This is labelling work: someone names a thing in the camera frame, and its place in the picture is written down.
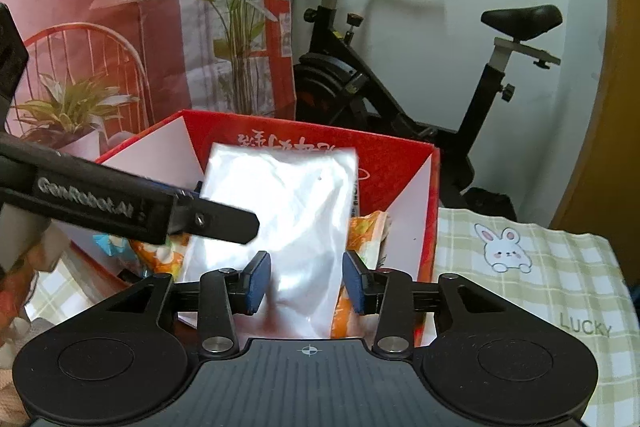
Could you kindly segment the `person's hand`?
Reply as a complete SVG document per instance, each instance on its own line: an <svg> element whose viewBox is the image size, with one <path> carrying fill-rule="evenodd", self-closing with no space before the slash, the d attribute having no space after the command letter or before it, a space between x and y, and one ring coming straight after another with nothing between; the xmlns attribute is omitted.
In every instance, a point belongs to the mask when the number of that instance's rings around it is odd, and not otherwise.
<svg viewBox="0 0 640 427"><path fill-rule="evenodd" d="M25 305L32 297L37 274L52 272L68 244L67 236L56 225L50 225L1 277L2 426L18 426L27 421L12 376L14 359L32 329Z"/></svg>

